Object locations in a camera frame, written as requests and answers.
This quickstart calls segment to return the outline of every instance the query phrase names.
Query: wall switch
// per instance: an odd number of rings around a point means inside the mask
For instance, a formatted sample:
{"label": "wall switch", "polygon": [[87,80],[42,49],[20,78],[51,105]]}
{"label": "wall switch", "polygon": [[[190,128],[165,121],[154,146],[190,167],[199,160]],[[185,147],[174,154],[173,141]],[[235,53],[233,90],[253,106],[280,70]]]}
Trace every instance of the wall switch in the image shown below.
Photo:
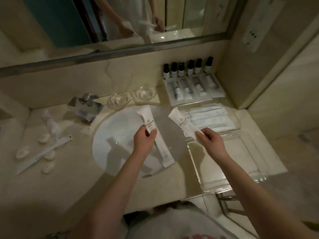
{"label": "wall switch", "polygon": [[216,18],[220,22],[222,22],[225,19],[229,1],[230,0],[217,0],[215,12],[216,12]]}
{"label": "wall switch", "polygon": [[260,0],[242,38],[251,53],[256,52],[284,4],[282,0]]}

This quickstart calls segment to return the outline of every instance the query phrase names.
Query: chrome faucet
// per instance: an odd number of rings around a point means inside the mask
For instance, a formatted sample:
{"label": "chrome faucet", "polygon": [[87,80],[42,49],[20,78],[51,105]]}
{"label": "chrome faucet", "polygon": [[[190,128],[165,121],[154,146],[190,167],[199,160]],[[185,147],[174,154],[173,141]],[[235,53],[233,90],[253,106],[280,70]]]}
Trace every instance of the chrome faucet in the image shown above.
{"label": "chrome faucet", "polygon": [[98,97],[97,95],[85,93],[81,98],[73,97],[67,106],[82,118],[81,121],[83,123],[92,124],[103,108],[101,103],[93,101],[98,99]]}

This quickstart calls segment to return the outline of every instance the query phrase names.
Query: forearm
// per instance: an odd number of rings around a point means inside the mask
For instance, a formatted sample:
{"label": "forearm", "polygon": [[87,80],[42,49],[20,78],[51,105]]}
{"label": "forearm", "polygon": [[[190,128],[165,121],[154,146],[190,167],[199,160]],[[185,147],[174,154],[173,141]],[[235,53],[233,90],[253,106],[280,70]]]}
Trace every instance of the forearm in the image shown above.
{"label": "forearm", "polygon": [[229,156],[217,161],[261,239],[313,238],[313,233]]}
{"label": "forearm", "polygon": [[156,0],[148,0],[148,2],[151,6],[153,16],[156,16],[157,15],[157,2],[156,2]]}
{"label": "forearm", "polygon": [[132,154],[106,193],[72,230],[71,238],[112,238],[145,158]]}
{"label": "forearm", "polygon": [[107,0],[94,0],[96,5],[102,10],[102,12],[117,26],[122,24],[123,18],[120,17],[113,8],[109,5]]}

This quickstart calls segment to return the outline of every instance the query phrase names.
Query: mirror frame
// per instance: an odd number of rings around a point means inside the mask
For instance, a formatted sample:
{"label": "mirror frame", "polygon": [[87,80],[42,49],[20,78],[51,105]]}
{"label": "mirror frame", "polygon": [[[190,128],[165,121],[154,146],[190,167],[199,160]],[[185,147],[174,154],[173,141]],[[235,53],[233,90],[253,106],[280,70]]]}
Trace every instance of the mirror frame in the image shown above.
{"label": "mirror frame", "polygon": [[108,60],[114,58],[120,58],[125,56],[137,55],[142,53],[155,52],[165,49],[178,48],[188,45],[202,44],[218,40],[229,40],[232,38],[236,26],[239,22],[241,14],[244,10],[247,0],[237,0],[235,9],[230,18],[227,30],[222,33],[198,36],[193,38],[186,38],[181,40],[173,40],[162,43],[147,44],[137,46],[133,48],[117,49],[111,51],[94,51],[89,54],[83,54],[78,56],[71,56],[66,58],[60,58],[55,60],[45,60],[35,63],[27,63],[21,65],[14,65],[9,67],[0,68],[0,78],[6,76],[19,75],[29,72],[36,72],[41,70],[48,70],[54,68],[61,68],[71,65]]}

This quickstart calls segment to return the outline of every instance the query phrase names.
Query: small black-capped bottle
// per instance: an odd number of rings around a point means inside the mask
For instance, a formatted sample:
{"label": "small black-capped bottle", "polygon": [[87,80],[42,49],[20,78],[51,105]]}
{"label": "small black-capped bottle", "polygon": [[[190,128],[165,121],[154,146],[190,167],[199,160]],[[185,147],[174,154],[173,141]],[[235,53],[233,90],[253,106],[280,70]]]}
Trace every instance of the small black-capped bottle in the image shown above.
{"label": "small black-capped bottle", "polygon": [[178,77],[183,77],[184,76],[184,72],[185,71],[185,64],[184,62],[180,62],[179,66],[178,66]]}
{"label": "small black-capped bottle", "polygon": [[171,77],[176,78],[177,77],[177,63],[173,62],[171,67]]}
{"label": "small black-capped bottle", "polygon": [[194,63],[194,60],[188,61],[187,76],[191,76],[194,73]]}
{"label": "small black-capped bottle", "polygon": [[204,72],[205,73],[208,73],[208,72],[211,72],[212,71],[212,64],[213,64],[213,57],[212,56],[209,56],[207,61],[206,61],[206,64],[205,64],[205,67],[204,67]]}
{"label": "small black-capped bottle", "polygon": [[169,64],[164,64],[163,78],[164,80],[169,79]]}
{"label": "small black-capped bottle", "polygon": [[199,74],[202,71],[202,59],[198,59],[195,64],[194,74]]}

